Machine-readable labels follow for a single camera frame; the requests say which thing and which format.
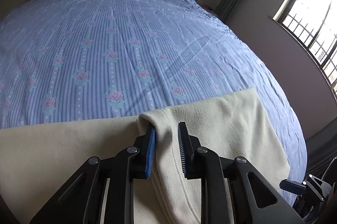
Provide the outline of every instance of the window frame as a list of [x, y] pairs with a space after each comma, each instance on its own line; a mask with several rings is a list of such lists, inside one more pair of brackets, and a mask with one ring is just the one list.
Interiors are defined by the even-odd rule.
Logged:
[[286, 27], [284, 24], [283, 24], [283, 21], [285, 20], [285, 18], [288, 16], [290, 10], [292, 9], [294, 3], [296, 2], [296, 0], [289, 0], [285, 6], [285, 8], [282, 10], [280, 16], [277, 18], [277, 22], [284, 28], [287, 30], [287, 32], [289, 32], [294, 39], [296, 39], [302, 46], [303, 48], [306, 50], [306, 52], [311, 56], [311, 58], [314, 60], [314, 62], [317, 64], [317, 66], [319, 67], [319, 69], [321, 70], [322, 74], [324, 75], [328, 85], [330, 86], [331, 88], [331, 91], [333, 92], [335, 98], [337, 99], [337, 92], [335, 92], [333, 90], [333, 88], [337, 85], [337, 79], [333, 82], [333, 83], [330, 83], [330, 80], [328, 78], [328, 76], [326, 75], [325, 71], [324, 71], [324, 67], [325, 65], [329, 62], [331, 56], [333, 55], [334, 51], [336, 50], [337, 48], [337, 40], [334, 42], [334, 44], [332, 45], [331, 49], [330, 49], [330, 52], [327, 54], [327, 56], [323, 59], [322, 63], [320, 63], [320, 61], [316, 58], [316, 56], [313, 55], [313, 53], [310, 51], [310, 48], [311, 46], [313, 45], [313, 43], [315, 42], [317, 36], [319, 35], [320, 31], [321, 31], [321, 28], [322, 26], [324, 25], [324, 22], [328, 16], [328, 13], [330, 11], [330, 6], [331, 6], [331, 3], [327, 9], [327, 12], [325, 14], [325, 17], [322, 21], [322, 24], [321, 26], [319, 27], [319, 29], [317, 30], [317, 32], [312, 36], [312, 39], [310, 41], [310, 43], [308, 45], [305, 45], [304, 42], [302, 42], [299, 37], [297, 37], [293, 31], [291, 31], [288, 27]]

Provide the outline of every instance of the pink rose print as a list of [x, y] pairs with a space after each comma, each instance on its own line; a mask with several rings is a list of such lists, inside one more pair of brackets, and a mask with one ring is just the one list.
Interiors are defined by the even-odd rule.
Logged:
[[6, 100], [5, 105], [3, 106], [4, 111], [9, 110], [9, 108], [12, 106], [12, 102], [9, 100]]
[[92, 43], [93, 43], [93, 40], [86, 40], [82, 43], [82, 46], [90, 46], [92, 45]]
[[140, 78], [148, 78], [150, 76], [150, 72], [148, 70], [139, 70], [138, 77]]
[[111, 102], [120, 102], [123, 99], [123, 94], [120, 91], [109, 92], [107, 99]]
[[46, 98], [42, 104], [43, 109], [51, 109], [55, 106], [55, 98]]
[[159, 60], [162, 60], [162, 61], [166, 61], [166, 60], [167, 60], [167, 56], [164, 55], [164, 54], [158, 54], [157, 58], [158, 58]]
[[117, 30], [115, 28], [108, 28], [107, 31], [109, 33], [115, 33]]
[[28, 88], [34, 87], [36, 84], [36, 79], [31, 79], [27, 82]]
[[18, 71], [23, 71], [23, 69], [25, 68], [24, 64], [20, 64], [19, 67], [17, 68]]
[[76, 77], [75, 77], [75, 81], [85, 81], [87, 80], [89, 77], [89, 72], [81, 72], [81, 73], [77, 73]]
[[41, 49], [41, 52], [46, 53], [46, 52], [48, 52], [48, 50], [49, 50], [49, 47], [45, 46]]
[[140, 40], [132, 40], [130, 42], [130, 44], [139, 46], [140, 45]]
[[195, 77], [195, 72], [194, 70], [189, 70], [189, 71], [186, 71], [186, 75], [189, 77]]
[[219, 92], [221, 90], [220, 86], [217, 85], [217, 84], [213, 85], [213, 89], [217, 92]]
[[173, 87], [172, 94], [176, 96], [180, 96], [184, 93], [184, 89], [181, 86]]
[[118, 58], [118, 52], [109, 52], [106, 54], [107, 59], [115, 59]]
[[64, 60], [65, 60], [65, 57], [55, 57], [54, 59], [53, 59], [53, 63], [55, 63], [55, 64], [62, 64], [63, 62], [64, 62]]

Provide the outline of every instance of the bed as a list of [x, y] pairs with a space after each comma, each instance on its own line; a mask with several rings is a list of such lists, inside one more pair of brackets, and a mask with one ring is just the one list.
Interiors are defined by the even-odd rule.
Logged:
[[282, 88], [194, 0], [32, 0], [0, 24], [0, 129], [138, 115], [251, 87], [289, 179], [302, 181], [305, 142]]

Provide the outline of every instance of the floral pattern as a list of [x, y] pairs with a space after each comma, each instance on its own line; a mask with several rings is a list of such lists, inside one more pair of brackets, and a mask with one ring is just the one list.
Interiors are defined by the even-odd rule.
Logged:
[[89, 72], [77, 72], [72, 76], [76, 85], [85, 85], [89, 82]]
[[36, 85], [36, 79], [30, 79], [27, 82], [27, 87], [29, 89], [29, 91], [31, 92], [33, 89], [35, 89], [35, 85]]
[[212, 85], [212, 88], [217, 93], [217, 95], [221, 95], [222, 94], [221, 87], [218, 84]]
[[168, 58], [167, 58], [167, 56], [166, 56], [165, 54], [159, 54], [159, 53], [158, 53], [157, 59], [158, 59], [159, 61], [161, 61], [161, 62], [166, 62], [166, 61], [168, 61]]
[[25, 68], [25, 65], [24, 65], [24, 64], [20, 64], [20, 65], [17, 67], [17, 69], [16, 69], [16, 74], [17, 74], [18, 76], [20, 76], [20, 75], [22, 74], [24, 68]]
[[4, 109], [5, 111], [7, 111], [7, 110], [10, 109], [11, 106], [12, 106], [12, 102], [9, 101], [9, 100], [6, 100], [6, 101], [5, 101], [5, 105], [3, 106], [3, 109]]
[[115, 63], [119, 60], [118, 52], [112, 52], [112, 51], [109, 52], [108, 51], [107, 53], [104, 54], [104, 56], [109, 63]]
[[42, 111], [45, 115], [52, 115], [55, 110], [56, 98], [47, 97], [42, 102]]
[[53, 58], [53, 66], [54, 67], [61, 67], [64, 64], [65, 57], [63, 56], [55, 56]]
[[197, 75], [195, 74], [194, 70], [188, 70], [188, 71], [185, 71], [186, 75], [190, 78], [196, 78]]
[[4, 104], [4, 106], [3, 106], [3, 111], [2, 111], [2, 114], [3, 114], [4, 116], [8, 116], [9, 109], [11, 108], [11, 106], [12, 106], [12, 102], [9, 101], [9, 100], [6, 100], [6, 101], [5, 101], [5, 104]]
[[93, 40], [85, 40], [81, 43], [82, 47], [92, 46]]
[[140, 42], [140, 40], [131, 40], [131, 41], [130, 41], [130, 44], [131, 44], [133, 47], [139, 47], [139, 46], [142, 46], [142, 43]]
[[149, 83], [152, 81], [152, 77], [150, 77], [149, 70], [139, 68], [137, 72], [138, 79], [143, 83]]
[[107, 95], [107, 102], [110, 107], [112, 108], [120, 108], [124, 105], [123, 100], [123, 92], [122, 91], [116, 91], [116, 90], [110, 90]]
[[108, 28], [107, 29], [107, 32], [112, 34], [112, 33], [116, 33], [117, 32], [117, 29], [116, 28]]
[[181, 48], [180, 48], [179, 45], [173, 45], [172, 48], [173, 48], [173, 50], [175, 50], [175, 51], [180, 51], [180, 50], [181, 50]]
[[173, 85], [171, 87], [171, 93], [179, 101], [186, 99], [186, 94], [182, 86]]

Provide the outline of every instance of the fabric fold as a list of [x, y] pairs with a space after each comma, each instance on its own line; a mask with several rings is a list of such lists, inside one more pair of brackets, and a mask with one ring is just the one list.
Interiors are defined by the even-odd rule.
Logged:
[[169, 221], [199, 223], [201, 216], [200, 180], [186, 180], [181, 168], [177, 136], [181, 121], [190, 135], [219, 156], [246, 157], [280, 192], [279, 183], [288, 177], [290, 167], [255, 89], [154, 110], [139, 116], [139, 132], [144, 134], [149, 122], [156, 128], [152, 184]]

